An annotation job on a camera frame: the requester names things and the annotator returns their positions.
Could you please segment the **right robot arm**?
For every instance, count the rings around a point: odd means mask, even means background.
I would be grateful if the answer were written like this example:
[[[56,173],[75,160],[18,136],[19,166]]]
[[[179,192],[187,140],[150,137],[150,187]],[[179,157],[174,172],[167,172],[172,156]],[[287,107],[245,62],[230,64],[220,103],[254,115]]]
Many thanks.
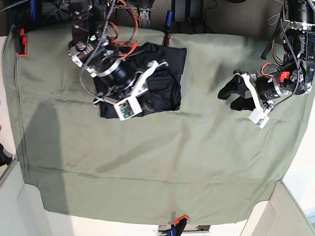
[[[176,78],[166,54],[153,44],[118,40],[119,30],[110,21],[118,8],[130,14],[132,35],[137,34],[138,16],[130,5],[123,0],[71,0],[68,8],[72,26],[68,53],[80,68],[80,84],[84,73],[92,77],[96,90],[87,93],[103,118],[127,120],[176,108]]]

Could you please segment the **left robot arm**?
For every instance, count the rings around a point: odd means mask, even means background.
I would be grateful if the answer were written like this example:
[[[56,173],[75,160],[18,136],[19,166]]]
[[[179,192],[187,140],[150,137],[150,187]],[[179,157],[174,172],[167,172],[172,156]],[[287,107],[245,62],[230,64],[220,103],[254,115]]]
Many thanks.
[[[268,113],[277,104],[294,95],[312,91],[315,77],[315,2],[313,0],[285,0],[277,27],[261,55],[272,53],[274,63],[268,62],[260,74],[241,70],[219,91],[218,99],[227,100],[237,94],[230,107],[236,111]]]

